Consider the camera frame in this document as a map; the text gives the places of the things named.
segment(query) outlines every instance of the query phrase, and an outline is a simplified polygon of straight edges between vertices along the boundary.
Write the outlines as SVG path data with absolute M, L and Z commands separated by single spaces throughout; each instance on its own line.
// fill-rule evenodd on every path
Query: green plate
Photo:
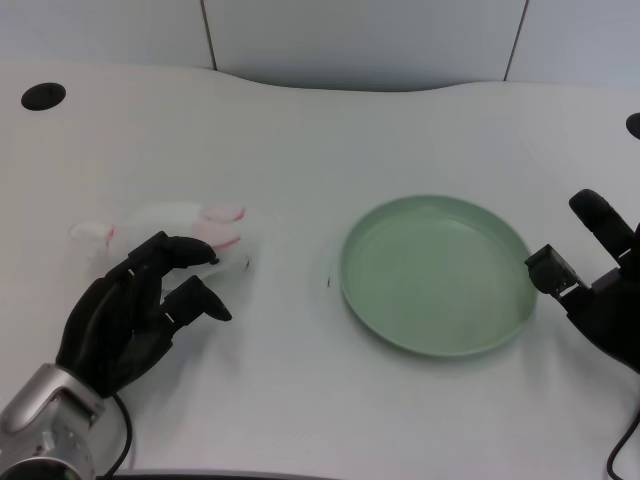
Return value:
M 529 249 L 491 212 L 440 196 L 382 205 L 342 250 L 340 280 L 355 314 L 413 352 L 458 356 L 519 332 L 536 302 Z

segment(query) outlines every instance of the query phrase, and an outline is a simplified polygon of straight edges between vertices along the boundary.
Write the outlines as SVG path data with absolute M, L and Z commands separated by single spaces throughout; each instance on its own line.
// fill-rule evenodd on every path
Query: pink ear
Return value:
M 240 234 L 235 228 L 202 219 L 194 224 L 193 235 L 198 240 L 207 242 L 214 250 L 229 247 L 240 241 Z
M 241 205 L 205 208 L 200 212 L 202 218 L 218 223 L 232 223 L 242 220 L 245 208 Z

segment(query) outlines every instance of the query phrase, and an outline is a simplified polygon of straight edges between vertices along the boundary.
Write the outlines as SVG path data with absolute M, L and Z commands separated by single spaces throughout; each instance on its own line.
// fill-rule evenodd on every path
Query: silver robotic wrist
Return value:
M 93 480 L 86 436 L 104 408 L 73 375 L 42 365 L 0 414 L 0 480 Z

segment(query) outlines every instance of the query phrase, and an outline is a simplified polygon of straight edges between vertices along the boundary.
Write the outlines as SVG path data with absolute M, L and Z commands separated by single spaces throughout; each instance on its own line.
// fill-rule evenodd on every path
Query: white wall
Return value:
M 502 80 L 524 0 L 206 0 L 218 69 L 277 85 Z
M 508 79 L 640 87 L 640 0 L 530 0 Z
M 0 0 L 0 60 L 212 68 L 199 0 Z
M 219 70 L 414 90 L 501 80 L 525 0 L 205 0 Z M 530 0 L 508 80 L 639 87 L 640 0 Z M 0 0 L 0 60 L 212 68 L 200 0 Z

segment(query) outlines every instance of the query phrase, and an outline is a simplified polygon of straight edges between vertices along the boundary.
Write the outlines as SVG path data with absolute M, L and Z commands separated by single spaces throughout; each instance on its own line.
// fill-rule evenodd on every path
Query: black cable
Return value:
M 118 457 L 118 460 L 111 466 L 109 471 L 105 473 L 101 478 L 102 480 L 111 480 L 113 474 L 120 468 L 124 459 L 127 458 L 129 454 L 129 449 L 131 448 L 131 442 L 133 440 L 133 425 L 131 423 L 131 416 L 129 415 L 129 411 L 127 410 L 127 406 L 124 404 L 122 399 L 118 396 L 117 393 L 113 394 L 113 399 L 118 404 L 120 411 L 122 412 L 122 417 L 124 418 L 124 424 L 127 429 L 127 440 L 124 442 L 124 448 L 122 449 L 122 453 Z
M 618 443 L 616 443 L 616 446 L 613 447 L 613 450 L 611 450 L 611 453 L 609 454 L 609 458 L 607 459 L 607 474 L 609 474 L 609 476 L 613 478 L 613 480 L 623 480 L 622 477 L 619 477 L 613 471 L 613 461 L 616 459 L 616 456 L 618 455 L 618 453 L 620 453 L 620 450 L 622 450 L 622 447 L 624 447 L 624 444 L 627 443 L 627 440 L 631 438 L 631 435 L 633 435 L 633 432 L 636 431 L 636 428 L 638 428 L 638 425 L 640 425 L 640 408 L 638 409 L 638 413 L 636 413 L 636 416 L 634 417 L 633 422 L 631 422 L 631 425 L 629 425 L 629 428 L 627 429 L 627 431 L 624 433 L 624 435 L 618 441 Z

